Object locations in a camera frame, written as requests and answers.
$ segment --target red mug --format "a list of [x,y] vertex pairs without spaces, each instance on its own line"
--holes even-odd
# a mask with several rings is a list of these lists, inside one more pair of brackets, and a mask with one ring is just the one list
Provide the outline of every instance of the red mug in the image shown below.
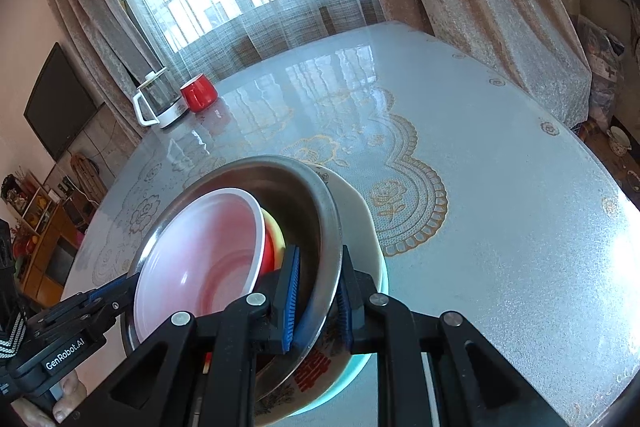
[[206,109],[218,99],[216,88],[203,74],[194,76],[180,88],[180,92],[193,112]]

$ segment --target teal bowl rim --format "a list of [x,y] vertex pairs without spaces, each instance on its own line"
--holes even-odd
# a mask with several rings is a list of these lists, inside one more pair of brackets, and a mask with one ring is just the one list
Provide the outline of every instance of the teal bowl rim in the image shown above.
[[[386,262],[385,258],[382,258],[382,281],[380,282],[380,288],[378,289],[380,293],[389,292],[389,275],[386,271]],[[303,412],[311,411],[316,407],[321,406],[323,403],[328,402],[338,393],[341,393],[345,387],[347,387],[353,380],[358,376],[360,371],[363,370],[364,366],[367,362],[369,362],[369,358],[371,354],[368,355],[353,355],[347,366],[344,368],[342,374],[338,379],[331,385],[329,389],[324,391],[318,398],[313,400],[309,405],[303,407],[302,409],[298,409],[294,411],[289,416],[297,416],[302,414]]]

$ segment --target dining table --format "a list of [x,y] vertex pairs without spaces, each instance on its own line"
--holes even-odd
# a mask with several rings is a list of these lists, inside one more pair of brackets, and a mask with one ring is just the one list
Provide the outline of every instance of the dining table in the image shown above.
[[[464,315],[570,426],[601,417],[640,364],[640,213],[590,150],[504,76],[401,23],[338,33],[215,84],[152,127],[86,231],[63,298],[124,274],[185,188],[284,155],[364,198],[389,294]],[[93,390],[125,358],[120,327],[79,368]],[[375,357],[278,426],[378,424]]]

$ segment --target television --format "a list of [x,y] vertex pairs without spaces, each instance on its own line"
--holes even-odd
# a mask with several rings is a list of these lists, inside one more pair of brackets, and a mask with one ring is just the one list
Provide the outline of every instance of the television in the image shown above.
[[94,100],[56,42],[24,110],[24,117],[54,161],[60,159],[96,111]]

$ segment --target ceramic pot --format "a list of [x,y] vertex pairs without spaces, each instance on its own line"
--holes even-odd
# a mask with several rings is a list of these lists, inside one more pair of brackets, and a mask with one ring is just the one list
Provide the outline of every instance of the ceramic pot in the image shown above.
[[609,148],[616,156],[624,156],[631,150],[631,142],[620,127],[612,126],[607,131],[607,136],[609,136]]

